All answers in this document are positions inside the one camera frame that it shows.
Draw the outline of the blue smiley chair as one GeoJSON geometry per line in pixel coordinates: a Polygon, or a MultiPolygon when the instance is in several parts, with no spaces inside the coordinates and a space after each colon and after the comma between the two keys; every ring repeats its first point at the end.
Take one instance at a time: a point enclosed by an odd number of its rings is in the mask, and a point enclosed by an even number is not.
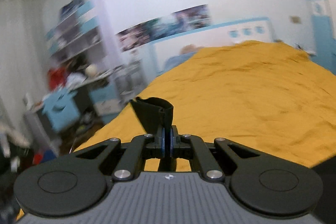
{"type": "Polygon", "coordinates": [[[74,101],[76,94],[77,91],[60,88],[43,100],[42,113],[46,114],[55,133],[62,132],[79,120],[80,111],[74,101]]]}

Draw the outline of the yellow bedspread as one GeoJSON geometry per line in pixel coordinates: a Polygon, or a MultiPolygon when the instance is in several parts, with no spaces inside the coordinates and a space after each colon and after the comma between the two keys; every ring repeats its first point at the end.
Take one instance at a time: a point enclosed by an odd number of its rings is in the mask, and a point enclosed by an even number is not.
{"type": "Polygon", "coordinates": [[[113,182],[78,151],[146,134],[130,104],[77,151],[24,171],[14,184],[20,223],[335,223],[335,76],[284,43],[203,48],[138,97],[174,106],[178,133],[261,153],[210,182],[177,160],[148,159],[113,182]]]}

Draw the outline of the beige round ball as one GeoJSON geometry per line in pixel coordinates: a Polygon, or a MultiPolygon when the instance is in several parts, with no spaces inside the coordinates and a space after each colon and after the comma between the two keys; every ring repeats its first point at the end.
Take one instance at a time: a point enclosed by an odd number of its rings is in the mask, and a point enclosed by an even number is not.
{"type": "Polygon", "coordinates": [[[93,78],[98,74],[98,67],[95,64],[90,64],[85,68],[84,72],[87,77],[93,78]]]}

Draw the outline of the blue pillow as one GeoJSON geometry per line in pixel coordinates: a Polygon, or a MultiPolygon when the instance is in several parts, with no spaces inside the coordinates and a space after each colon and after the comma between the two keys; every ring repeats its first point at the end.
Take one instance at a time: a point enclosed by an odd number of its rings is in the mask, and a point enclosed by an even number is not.
{"type": "Polygon", "coordinates": [[[172,70],[173,68],[177,67],[178,65],[181,65],[185,61],[187,61],[189,58],[193,57],[193,55],[196,52],[189,52],[189,53],[183,53],[181,55],[173,56],[170,57],[169,59],[166,60],[163,72],[168,72],[172,70]]]}

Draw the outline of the cluttered desk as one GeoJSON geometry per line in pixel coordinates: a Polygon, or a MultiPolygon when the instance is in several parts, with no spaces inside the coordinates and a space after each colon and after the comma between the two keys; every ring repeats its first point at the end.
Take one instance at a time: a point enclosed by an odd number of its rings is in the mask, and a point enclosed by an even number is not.
{"type": "Polygon", "coordinates": [[[86,78],[82,83],[73,82],[69,87],[59,87],[56,90],[60,88],[77,91],[73,99],[80,111],[80,118],[75,124],[60,133],[55,133],[52,130],[49,119],[46,114],[42,113],[43,100],[49,94],[45,96],[38,106],[24,114],[25,122],[34,142],[44,149],[57,149],[55,142],[59,138],[59,134],[78,124],[86,113],[93,113],[103,123],[109,123],[121,111],[121,102],[114,85],[113,72],[111,70],[105,71],[92,79],[86,78]]]}

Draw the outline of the black pants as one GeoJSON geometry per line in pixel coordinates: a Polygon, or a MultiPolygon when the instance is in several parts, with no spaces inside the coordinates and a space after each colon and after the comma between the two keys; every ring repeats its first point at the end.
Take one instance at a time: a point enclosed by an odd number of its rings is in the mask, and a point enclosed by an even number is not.
{"type": "Polygon", "coordinates": [[[136,97],[130,104],[147,134],[157,134],[158,130],[170,132],[173,123],[174,106],[162,98],[136,97]]]}

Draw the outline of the white and blue bookshelf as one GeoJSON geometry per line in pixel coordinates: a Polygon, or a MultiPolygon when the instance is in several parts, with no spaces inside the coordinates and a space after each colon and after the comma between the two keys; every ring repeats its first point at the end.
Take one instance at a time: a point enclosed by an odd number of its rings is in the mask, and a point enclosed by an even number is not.
{"type": "Polygon", "coordinates": [[[58,22],[46,33],[46,46],[53,67],[79,58],[104,66],[104,36],[92,0],[71,0],[59,11],[58,22]]]}

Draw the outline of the white blue headboard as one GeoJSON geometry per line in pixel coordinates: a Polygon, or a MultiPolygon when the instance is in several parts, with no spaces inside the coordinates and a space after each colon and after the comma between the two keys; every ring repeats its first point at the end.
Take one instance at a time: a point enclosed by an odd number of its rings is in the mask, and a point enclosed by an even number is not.
{"type": "Polygon", "coordinates": [[[274,31],[269,18],[240,19],[182,32],[150,42],[150,49],[156,72],[160,75],[167,60],[179,56],[185,46],[223,47],[248,40],[274,41],[274,31]]]}

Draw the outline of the red bag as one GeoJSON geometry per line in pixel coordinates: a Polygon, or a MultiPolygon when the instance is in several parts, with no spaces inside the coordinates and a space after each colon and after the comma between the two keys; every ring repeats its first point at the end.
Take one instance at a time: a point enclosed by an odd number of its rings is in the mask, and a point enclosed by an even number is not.
{"type": "Polygon", "coordinates": [[[67,71],[64,67],[51,68],[48,71],[47,76],[50,91],[55,90],[59,86],[66,85],[67,71]]]}

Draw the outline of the long wall poster strip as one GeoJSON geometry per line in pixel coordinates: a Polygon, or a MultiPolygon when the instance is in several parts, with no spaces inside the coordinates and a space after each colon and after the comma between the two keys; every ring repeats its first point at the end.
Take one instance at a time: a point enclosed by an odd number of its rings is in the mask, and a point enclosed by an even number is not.
{"type": "Polygon", "coordinates": [[[149,42],[208,27],[210,24],[208,6],[199,5],[139,23],[117,33],[116,36],[121,51],[126,52],[149,42]]]}

